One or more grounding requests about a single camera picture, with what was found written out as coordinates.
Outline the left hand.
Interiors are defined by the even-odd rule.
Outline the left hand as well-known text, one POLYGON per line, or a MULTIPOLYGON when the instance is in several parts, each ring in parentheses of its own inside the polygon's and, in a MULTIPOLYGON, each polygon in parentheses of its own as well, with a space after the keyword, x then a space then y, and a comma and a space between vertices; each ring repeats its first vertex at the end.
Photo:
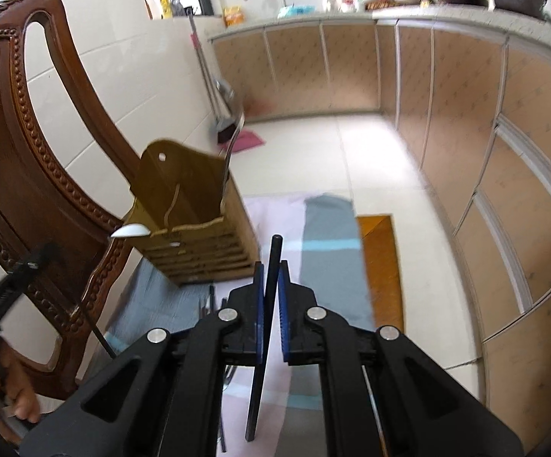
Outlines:
MULTIPOLYGON (((17 355, 0 336, 0 390, 13 402, 13 413, 20 420, 38 423, 41 418, 40 403, 29 377, 17 355)), ((0 417, 0 426, 7 429, 0 417)))

